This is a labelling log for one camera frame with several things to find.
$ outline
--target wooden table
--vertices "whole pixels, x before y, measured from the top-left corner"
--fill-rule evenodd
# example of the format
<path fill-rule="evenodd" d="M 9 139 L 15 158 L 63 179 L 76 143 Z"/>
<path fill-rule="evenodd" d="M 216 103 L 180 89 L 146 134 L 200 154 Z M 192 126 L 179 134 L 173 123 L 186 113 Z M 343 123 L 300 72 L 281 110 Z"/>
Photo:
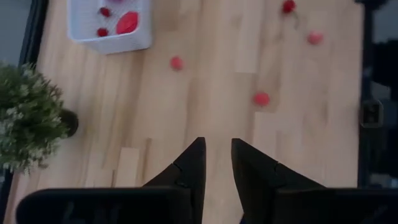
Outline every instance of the wooden table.
<path fill-rule="evenodd" d="M 63 88 L 80 128 L 47 170 L 17 175 L 6 223 L 37 189 L 111 186 L 122 147 L 138 150 L 132 161 L 145 157 L 139 185 L 198 136 L 207 143 L 203 223 L 242 215 L 231 138 L 327 186 L 355 186 L 362 6 L 296 2 L 295 28 L 282 0 L 154 0 L 153 46 L 105 56 L 68 40 L 66 0 L 51 1 L 39 68 Z M 318 46 L 306 41 L 313 30 L 325 35 Z M 174 55 L 180 72 L 169 68 Z M 252 104 L 256 91 L 269 106 Z"/>

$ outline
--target potted plant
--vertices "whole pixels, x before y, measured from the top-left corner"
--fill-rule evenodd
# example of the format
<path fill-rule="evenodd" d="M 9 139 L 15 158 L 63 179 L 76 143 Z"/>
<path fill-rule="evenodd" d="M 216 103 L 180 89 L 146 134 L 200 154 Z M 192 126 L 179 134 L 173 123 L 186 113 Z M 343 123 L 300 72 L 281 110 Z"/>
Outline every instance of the potted plant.
<path fill-rule="evenodd" d="M 46 168 L 58 141 L 78 127 L 75 113 L 63 109 L 62 91 L 33 65 L 0 62 L 0 166 L 29 172 Z"/>

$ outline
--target wood grain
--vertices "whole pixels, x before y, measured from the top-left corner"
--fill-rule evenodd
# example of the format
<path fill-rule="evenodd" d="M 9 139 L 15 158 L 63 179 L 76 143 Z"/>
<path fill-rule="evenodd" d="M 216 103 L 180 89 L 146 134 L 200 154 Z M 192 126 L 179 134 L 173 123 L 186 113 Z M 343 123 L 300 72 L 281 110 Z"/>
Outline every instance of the wood grain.
<path fill-rule="evenodd" d="M 327 186 L 355 186 L 363 10 L 353 1 L 296 0 L 296 28 L 281 15 L 282 1 L 154 0 L 153 46 L 114 55 L 68 40 L 66 0 L 51 1 L 39 68 L 64 90 L 80 127 L 48 169 L 13 186 L 23 195 L 111 187 L 121 154 L 122 163 L 142 162 L 135 149 L 146 149 L 144 183 L 198 136 L 207 145 L 203 223 L 242 215 L 231 138 Z M 318 46 L 306 42 L 313 30 L 325 35 Z M 184 61 L 180 72 L 169 68 L 174 55 Z M 270 95 L 269 106 L 252 104 L 256 91 Z"/>

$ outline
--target plant pot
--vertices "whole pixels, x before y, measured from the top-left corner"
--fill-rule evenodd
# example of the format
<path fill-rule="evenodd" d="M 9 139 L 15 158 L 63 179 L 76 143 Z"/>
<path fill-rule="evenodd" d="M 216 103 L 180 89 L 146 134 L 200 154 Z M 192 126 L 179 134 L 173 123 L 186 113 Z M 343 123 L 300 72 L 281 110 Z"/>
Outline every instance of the plant pot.
<path fill-rule="evenodd" d="M 63 109 L 61 111 L 60 117 L 62 123 L 64 123 L 69 129 L 67 133 L 68 138 L 72 137 L 76 133 L 77 128 L 79 127 L 79 119 L 77 118 L 77 115 L 70 110 Z"/>

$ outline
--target white plastic container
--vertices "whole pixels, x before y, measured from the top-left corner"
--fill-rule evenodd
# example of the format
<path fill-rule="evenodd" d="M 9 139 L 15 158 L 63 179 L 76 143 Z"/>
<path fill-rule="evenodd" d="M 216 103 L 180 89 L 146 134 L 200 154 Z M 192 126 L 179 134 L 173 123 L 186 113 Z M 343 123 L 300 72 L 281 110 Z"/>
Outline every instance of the white plastic container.
<path fill-rule="evenodd" d="M 109 18 L 98 13 L 104 5 L 111 10 Z M 129 11 L 139 14 L 137 28 L 128 34 L 116 34 L 118 20 Z M 97 37 L 100 27 L 107 28 L 108 36 Z M 146 49 L 152 44 L 151 0 L 68 0 L 68 35 L 101 54 Z"/>

